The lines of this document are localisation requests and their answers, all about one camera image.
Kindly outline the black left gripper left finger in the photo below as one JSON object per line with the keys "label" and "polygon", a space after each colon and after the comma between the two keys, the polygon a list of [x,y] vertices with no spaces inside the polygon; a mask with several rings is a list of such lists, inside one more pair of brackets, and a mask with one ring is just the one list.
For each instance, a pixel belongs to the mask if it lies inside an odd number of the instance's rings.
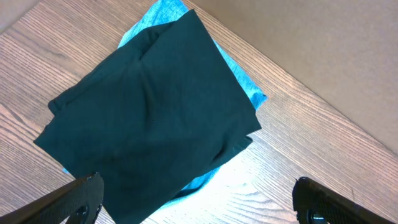
{"label": "black left gripper left finger", "polygon": [[1,217],[1,223],[93,224],[102,208],[103,178],[95,173],[63,187]]}

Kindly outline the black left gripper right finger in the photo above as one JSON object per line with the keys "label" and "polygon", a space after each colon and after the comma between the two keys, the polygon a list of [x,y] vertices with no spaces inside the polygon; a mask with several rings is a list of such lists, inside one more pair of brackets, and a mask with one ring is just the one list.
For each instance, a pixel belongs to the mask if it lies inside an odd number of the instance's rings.
{"label": "black left gripper right finger", "polygon": [[296,180],[292,198],[300,224],[393,224],[308,177]]}

